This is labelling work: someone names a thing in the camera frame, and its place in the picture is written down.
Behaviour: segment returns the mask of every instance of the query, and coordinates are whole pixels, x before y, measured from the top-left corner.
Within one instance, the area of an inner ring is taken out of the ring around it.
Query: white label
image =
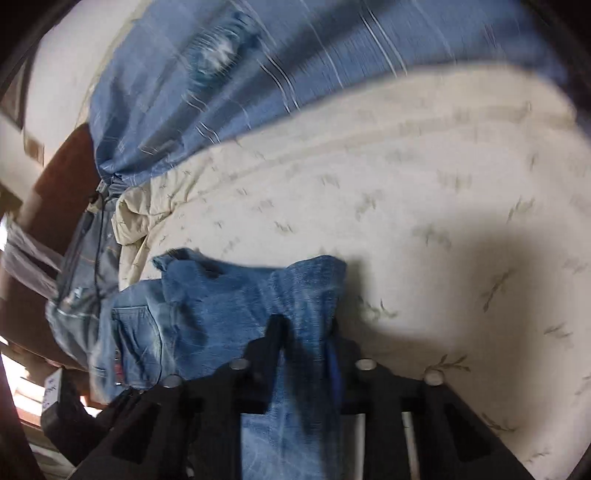
[[[60,399],[62,372],[63,368],[60,368],[45,379],[45,394],[43,395],[43,406],[41,407],[41,413],[46,411]]]

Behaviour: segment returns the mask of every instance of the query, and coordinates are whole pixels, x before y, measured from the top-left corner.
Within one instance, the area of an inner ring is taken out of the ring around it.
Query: blue denim jeans
[[[339,476],[339,415],[329,398],[323,341],[343,288],[345,263],[322,256],[287,268],[247,268],[189,249],[154,259],[162,279],[120,292],[101,315],[92,387],[110,401],[177,374],[210,375],[264,335],[272,314],[291,322],[266,415],[242,418],[245,479]]]

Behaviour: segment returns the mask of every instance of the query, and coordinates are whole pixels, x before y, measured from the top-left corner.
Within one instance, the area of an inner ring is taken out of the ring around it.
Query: white wall
[[[75,128],[105,54],[140,3],[143,0],[81,0],[41,41],[25,127],[44,144],[46,163]]]
[[[21,200],[25,200],[43,168],[27,157],[22,133],[0,115],[0,183]]]

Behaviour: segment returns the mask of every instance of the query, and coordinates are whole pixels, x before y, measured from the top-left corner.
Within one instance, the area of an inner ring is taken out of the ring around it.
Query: printed design on blue fabric
[[[257,45],[259,34],[252,17],[234,12],[227,23],[196,35],[187,48],[189,91],[218,86],[244,52]]]

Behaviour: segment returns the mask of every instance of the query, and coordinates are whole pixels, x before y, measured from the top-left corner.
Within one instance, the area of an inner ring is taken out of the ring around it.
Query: black cord
[[[99,294],[99,281],[98,281],[98,271],[99,271],[99,257],[100,257],[100,241],[103,236],[103,223],[105,220],[105,197],[101,192],[98,192],[100,196],[100,227],[99,227],[99,241],[96,246],[96,255],[95,255],[95,293],[96,299],[100,302],[100,294]]]

